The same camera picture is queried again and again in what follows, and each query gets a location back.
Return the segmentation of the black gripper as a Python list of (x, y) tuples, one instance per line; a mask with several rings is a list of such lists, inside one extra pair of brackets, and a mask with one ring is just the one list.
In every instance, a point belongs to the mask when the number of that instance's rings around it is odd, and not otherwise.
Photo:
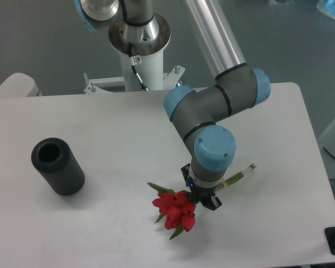
[(190, 164), (186, 164), (181, 168), (181, 172), (187, 185), (192, 193), (192, 200), (195, 203), (200, 202), (204, 208), (209, 210), (216, 210), (221, 205), (221, 200), (216, 196), (217, 186), (211, 188), (204, 188), (197, 185), (189, 175)]

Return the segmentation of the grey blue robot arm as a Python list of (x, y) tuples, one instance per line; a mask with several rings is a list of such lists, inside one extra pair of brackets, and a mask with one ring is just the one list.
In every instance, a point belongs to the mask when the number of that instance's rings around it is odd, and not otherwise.
[(119, 53), (127, 92), (167, 90), (164, 108), (192, 160), (182, 168), (185, 183), (204, 207), (221, 206), (218, 185), (233, 161), (236, 140), (218, 122), (268, 99), (271, 84), (251, 69), (218, 1), (182, 1), (215, 84), (201, 91), (163, 73), (163, 51), (171, 31), (152, 1), (75, 1), (85, 27), (108, 28)]

